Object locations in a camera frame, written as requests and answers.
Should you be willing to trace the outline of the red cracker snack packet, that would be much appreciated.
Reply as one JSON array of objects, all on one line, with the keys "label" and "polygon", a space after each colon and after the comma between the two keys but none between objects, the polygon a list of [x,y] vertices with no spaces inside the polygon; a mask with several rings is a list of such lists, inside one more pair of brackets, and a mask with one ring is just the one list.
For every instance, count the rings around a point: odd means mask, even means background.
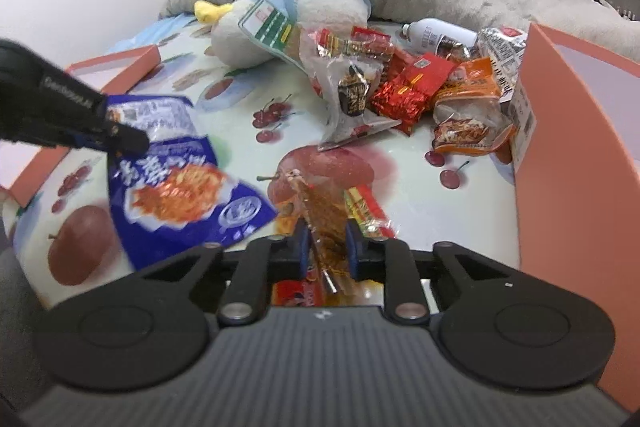
[{"label": "red cracker snack packet", "polygon": [[318,270],[311,265],[306,279],[287,280],[274,284],[271,304],[277,307],[321,307],[323,294]]}]

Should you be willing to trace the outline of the clear brown stick snack packet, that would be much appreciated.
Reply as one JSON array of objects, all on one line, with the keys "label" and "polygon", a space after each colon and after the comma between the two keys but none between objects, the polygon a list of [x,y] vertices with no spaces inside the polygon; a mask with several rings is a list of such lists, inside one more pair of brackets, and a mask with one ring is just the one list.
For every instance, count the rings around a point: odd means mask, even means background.
[{"label": "clear brown stick snack packet", "polygon": [[322,283],[324,302],[331,306],[368,303],[373,298],[370,285],[356,282],[349,275],[346,225],[348,220],[354,220],[369,239],[390,239],[395,235],[392,221],[372,188],[367,184],[339,188],[330,180],[312,184],[297,169],[285,176],[311,231],[314,267]]}]

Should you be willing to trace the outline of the blue snack bag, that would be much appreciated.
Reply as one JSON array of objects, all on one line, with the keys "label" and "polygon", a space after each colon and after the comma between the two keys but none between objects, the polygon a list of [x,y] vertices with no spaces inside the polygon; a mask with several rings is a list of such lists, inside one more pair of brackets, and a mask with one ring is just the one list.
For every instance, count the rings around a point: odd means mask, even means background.
[{"label": "blue snack bag", "polygon": [[150,140],[141,156],[107,159],[111,215],[134,269],[205,243],[233,246],[277,217],[266,196],[218,167],[187,98],[113,95],[107,114]]}]

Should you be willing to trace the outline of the orange snack packet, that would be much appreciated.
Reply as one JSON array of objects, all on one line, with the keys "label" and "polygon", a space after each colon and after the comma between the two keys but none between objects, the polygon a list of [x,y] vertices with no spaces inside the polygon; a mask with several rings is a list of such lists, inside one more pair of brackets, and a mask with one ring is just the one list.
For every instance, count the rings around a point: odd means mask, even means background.
[{"label": "orange snack packet", "polygon": [[468,156],[497,152],[515,132],[500,96],[489,57],[459,64],[433,98],[433,150]]}]

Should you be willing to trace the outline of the red foil snack packet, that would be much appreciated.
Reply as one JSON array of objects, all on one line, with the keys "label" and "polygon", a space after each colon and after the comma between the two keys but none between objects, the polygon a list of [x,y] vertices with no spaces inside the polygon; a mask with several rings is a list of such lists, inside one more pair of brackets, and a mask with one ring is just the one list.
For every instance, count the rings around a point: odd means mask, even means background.
[{"label": "red foil snack packet", "polygon": [[436,92],[457,66],[456,62],[431,53],[413,57],[372,95],[370,106],[373,112],[398,120],[397,128],[410,135],[413,127],[431,107]]}]

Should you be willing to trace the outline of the clear bag black label snack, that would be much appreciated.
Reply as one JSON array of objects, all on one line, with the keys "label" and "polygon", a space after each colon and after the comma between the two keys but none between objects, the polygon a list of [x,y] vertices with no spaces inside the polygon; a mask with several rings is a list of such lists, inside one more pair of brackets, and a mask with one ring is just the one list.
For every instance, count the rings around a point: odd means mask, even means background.
[{"label": "clear bag black label snack", "polygon": [[319,144],[320,150],[333,150],[397,127],[398,120],[375,114],[369,108],[370,98],[381,87],[390,59],[320,56],[317,46],[320,31],[303,31],[299,48],[305,72],[328,106],[328,123]]}]

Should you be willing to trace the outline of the green-white snack bag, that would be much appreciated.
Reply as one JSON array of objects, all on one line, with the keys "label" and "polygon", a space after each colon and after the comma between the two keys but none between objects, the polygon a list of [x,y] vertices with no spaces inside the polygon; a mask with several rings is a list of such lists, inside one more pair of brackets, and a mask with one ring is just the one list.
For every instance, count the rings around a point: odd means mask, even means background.
[{"label": "green-white snack bag", "polygon": [[302,28],[285,7],[288,0],[255,0],[238,27],[251,43],[300,70],[305,70],[299,56]]}]

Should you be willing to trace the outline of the silver printed snack bag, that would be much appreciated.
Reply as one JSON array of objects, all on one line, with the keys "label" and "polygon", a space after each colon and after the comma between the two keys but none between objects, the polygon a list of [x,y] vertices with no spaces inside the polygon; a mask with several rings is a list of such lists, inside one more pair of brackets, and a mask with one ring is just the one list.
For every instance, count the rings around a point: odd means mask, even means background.
[{"label": "silver printed snack bag", "polygon": [[509,102],[518,83],[518,72],[528,33],[512,27],[487,27],[477,33],[476,47],[491,60],[495,80],[501,89],[500,102]]}]

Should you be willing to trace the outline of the long red snack packet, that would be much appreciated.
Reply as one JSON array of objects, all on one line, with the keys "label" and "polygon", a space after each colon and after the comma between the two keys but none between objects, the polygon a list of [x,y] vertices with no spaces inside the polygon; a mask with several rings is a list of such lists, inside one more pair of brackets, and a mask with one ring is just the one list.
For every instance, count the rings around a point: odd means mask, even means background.
[{"label": "long red snack packet", "polygon": [[349,38],[337,35],[329,29],[322,29],[317,46],[318,54],[323,57],[363,56],[372,60],[386,61],[394,52],[394,46],[388,35],[358,27]]}]

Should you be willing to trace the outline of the pink box lid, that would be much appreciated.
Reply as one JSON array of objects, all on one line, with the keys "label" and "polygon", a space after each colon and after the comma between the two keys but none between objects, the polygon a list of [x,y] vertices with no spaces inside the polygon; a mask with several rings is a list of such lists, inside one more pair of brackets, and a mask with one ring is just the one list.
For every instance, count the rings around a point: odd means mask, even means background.
[{"label": "pink box lid", "polygon": [[140,131],[107,118],[160,64],[157,46],[111,53],[60,69],[26,46],[1,41],[1,192],[25,206],[71,148],[142,153]]}]

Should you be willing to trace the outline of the fruit print bed sheet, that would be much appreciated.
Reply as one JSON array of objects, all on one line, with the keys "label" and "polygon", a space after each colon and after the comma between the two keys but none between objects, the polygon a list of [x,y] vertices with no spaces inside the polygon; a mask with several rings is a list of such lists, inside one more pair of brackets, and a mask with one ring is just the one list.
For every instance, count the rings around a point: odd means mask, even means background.
[{"label": "fruit print bed sheet", "polygon": [[[210,50],[204,28],[183,17],[157,45],[160,64],[125,94],[183,96],[212,144],[218,167],[255,187],[277,217],[247,239],[294,231],[300,202],[285,173],[339,188],[367,184],[392,221],[395,239],[426,251],[450,241],[517,267],[513,171],[495,158],[454,156],[446,168],[461,178],[455,190],[440,183],[426,152],[433,127],[421,121],[410,135],[395,128],[320,150],[328,106],[298,68],[275,58],[232,69]],[[111,215],[107,154],[71,148],[25,206],[6,200],[6,233],[40,303],[53,307],[134,271]]]}]

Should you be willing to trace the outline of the pink open gift box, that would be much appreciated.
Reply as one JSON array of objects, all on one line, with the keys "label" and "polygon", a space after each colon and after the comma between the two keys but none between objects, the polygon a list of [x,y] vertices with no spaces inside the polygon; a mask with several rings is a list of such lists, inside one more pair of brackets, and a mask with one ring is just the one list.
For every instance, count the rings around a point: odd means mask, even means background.
[{"label": "pink open gift box", "polygon": [[601,385],[638,409],[639,65],[532,25],[513,101],[521,267],[611,317]]}]

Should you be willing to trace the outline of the white spray bottle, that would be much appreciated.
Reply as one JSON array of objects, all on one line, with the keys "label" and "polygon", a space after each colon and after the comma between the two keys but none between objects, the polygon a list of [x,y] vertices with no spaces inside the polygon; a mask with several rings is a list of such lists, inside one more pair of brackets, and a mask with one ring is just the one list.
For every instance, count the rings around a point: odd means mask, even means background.
[{"label": "white spray bottle", "polygon": [[445,56],[457,44],[469,49],[477,40],[477,32],[452,23],[427,17],[400,28],[399,37],[420,53]]}]

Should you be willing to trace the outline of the white blue plush duck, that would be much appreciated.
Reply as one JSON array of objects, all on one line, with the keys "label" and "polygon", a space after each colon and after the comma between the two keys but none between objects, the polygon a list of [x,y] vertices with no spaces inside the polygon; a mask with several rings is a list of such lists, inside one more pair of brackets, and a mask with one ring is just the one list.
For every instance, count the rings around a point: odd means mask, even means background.
[{"label": "white blue plush duck", "polygon": [[327,29],[348,35],[364,27],[368,0],[235,0],[194,3],[196,19],[209,25],[210,50],[231,68],[251,68],[272,58],[298,66],[300,33]]}]

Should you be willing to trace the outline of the grey duvet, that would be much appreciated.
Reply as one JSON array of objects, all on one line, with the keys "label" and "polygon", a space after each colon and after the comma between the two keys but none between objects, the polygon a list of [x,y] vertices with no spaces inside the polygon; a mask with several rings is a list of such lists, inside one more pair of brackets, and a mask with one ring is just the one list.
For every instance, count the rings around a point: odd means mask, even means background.
[{"label": "grey duvet", "polygon": [[[210,48],[232,69],[251,68],[270,60],[270,54],[239,30],[238,21],[255,0],[165,0],[160,17],[192,13],[208,2],[221,9],[209,22]],[[466,29],[512,27],[526,30],[532,23],[559,29],[638,60],[639,25],[594,0],[272,0],[305,26],[349,30],[369,17],[393,23],[413,23],[434,17]]]}]

